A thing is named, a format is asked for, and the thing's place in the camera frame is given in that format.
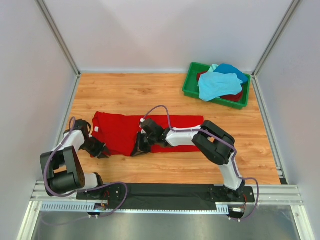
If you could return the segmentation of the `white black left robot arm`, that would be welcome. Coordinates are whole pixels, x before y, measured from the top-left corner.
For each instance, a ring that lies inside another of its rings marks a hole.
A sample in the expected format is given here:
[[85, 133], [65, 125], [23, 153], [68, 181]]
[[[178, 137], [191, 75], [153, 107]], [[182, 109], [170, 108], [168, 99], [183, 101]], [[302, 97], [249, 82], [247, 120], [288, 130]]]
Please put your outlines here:
[[105, 196], [102, 177], [98, 173], [85, 173], [78, 157], [80, 150], [97, 159], [111, 155], [106, 144], [93, 137], [90, 131], [87, 121], [72, 117], [61, 142], [40, 155], [44, 187], [49, 196], [66, 198], [85, 192], [94, 201]]

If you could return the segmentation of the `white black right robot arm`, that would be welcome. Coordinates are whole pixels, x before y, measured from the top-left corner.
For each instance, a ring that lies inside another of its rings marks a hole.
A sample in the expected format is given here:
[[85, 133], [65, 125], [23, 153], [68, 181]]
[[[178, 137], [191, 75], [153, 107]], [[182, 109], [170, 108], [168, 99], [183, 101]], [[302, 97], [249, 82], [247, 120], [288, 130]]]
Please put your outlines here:
[[210, 162], [219, 167], [226, 198], [231, 202], [242, 198], [246, 182], [235, 161], [235, 139], [213, 122], [206, 120], [190, 128], [163, 128], [152, 119], [141, 119], [140, 128], [130, 154], [132, 157], [150, 153], [155, 145], [163, 148], [197, 147]]

